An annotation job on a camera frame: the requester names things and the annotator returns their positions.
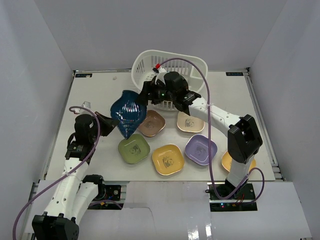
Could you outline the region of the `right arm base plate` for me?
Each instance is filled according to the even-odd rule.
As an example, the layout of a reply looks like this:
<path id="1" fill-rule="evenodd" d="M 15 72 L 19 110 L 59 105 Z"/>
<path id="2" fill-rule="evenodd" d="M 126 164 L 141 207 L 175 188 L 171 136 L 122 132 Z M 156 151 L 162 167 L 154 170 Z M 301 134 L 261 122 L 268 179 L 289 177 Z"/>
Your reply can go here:
<path id="1" fill-rule="evenodd" d="M 208 194 L 210 211 L 212 213 L 256 212 L 258 210 L 257 203 L 253 202 L 256 198 L 256 193 L 251 183 L 247 183 L 228 199 L 222 199 L 222 197 L 226 197 L 230 193 L 224 182 L 215 185 L 220 198 L 214 192 L 213 185 L 211 183 L 207 185 L 208 187 L 205 192 Z"/>

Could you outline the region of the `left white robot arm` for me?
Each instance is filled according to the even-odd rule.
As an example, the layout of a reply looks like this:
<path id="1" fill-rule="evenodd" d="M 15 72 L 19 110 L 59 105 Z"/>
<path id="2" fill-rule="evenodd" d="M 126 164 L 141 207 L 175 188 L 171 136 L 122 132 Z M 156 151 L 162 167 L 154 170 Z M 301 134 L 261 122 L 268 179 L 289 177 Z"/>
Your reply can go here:
<path id="1" fill-rule="evenodd" d="M 79 223 L 93 200 L 106 194 L 104 178 L 87 175 L 100 137 L 108 136 L 119 121 L 98 112 L 75 118 L 74 132 L 67 141 L 62 180 L 41 215 L 35 215 L 32 228 L 37 240 L 76 240 Z"/>

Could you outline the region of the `purple square panda plate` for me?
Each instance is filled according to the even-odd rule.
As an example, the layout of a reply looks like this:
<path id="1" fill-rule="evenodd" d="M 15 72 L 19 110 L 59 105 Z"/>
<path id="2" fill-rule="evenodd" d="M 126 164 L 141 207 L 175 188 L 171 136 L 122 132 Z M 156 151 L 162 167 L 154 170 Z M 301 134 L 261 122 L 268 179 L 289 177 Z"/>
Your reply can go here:
<path id="1" fill-rule="evenodd" d="M 200 166 L 207 166 L 209 160 L 209 140 L 202 134 L 193 135 L 187 142 L 184 152 L 186 156 Z"/>

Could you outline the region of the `green square panda plate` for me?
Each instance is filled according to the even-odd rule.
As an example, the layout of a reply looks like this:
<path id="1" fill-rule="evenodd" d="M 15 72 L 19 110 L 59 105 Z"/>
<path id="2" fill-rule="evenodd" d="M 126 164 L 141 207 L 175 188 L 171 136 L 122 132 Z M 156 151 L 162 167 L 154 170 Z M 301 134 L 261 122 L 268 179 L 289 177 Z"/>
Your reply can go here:
<path id="1" fill-rule="evenodd" d="M 150 153 L 150 146 L 140 134 L 133 134 L 128 139 L 123 139 L 118 144 L 118 151 L 127 164 L 137 164 Z"/>

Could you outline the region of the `dark blue leaf-shaped plate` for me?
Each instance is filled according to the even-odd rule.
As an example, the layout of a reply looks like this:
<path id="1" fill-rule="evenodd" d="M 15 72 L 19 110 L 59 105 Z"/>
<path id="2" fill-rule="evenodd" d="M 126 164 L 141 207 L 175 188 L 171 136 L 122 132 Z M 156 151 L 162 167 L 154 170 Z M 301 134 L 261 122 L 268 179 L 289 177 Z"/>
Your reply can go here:
<path id="1" fill-rule="evenodd" d="M 135 133 L 147 115 L 147 106 L 136 102 L 138 96 L 135 91 L 123 90 L 110 107 L 110 116 L 119 121 L 117 127 L 125 139 Z"/>

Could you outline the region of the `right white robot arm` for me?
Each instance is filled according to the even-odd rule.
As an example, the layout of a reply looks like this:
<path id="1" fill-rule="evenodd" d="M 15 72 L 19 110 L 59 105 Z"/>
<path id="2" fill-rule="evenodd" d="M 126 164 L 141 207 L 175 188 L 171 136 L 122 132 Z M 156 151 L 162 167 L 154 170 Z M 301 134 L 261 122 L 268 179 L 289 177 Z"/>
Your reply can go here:
<path id="1" fill-rule="evenodd" d="M 208 123 L 227 138 L 227 151 L 231 156 L 231 166 L 225 179 L 226 196 L 219 199 L 236 200 L 244 193 L 250 165 L 263 144 L 261 134 L 253 116 L 238 116 L 211 105 L 208 98 L 189 89 L 187 81 L 178 72 L 162 73 L 161 80 L 154 76 L 143 82 L 136 102 L 147 106 L 171 101 L 174 107 L 191 117 Z"/>

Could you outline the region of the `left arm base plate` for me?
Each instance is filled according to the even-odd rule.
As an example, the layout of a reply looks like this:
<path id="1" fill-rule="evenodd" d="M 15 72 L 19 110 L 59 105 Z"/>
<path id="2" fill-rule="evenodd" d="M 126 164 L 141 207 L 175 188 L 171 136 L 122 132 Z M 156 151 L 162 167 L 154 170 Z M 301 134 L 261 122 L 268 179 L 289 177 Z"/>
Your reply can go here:
<path id="1" fill-rule="evenodd" d="M 94 208 L 96 205 L 111 205 L 114 207 L 121 200 L 121 185 L 95 184 L 92 182 L 82 183 L 75 195 L 73 209 Z"/>

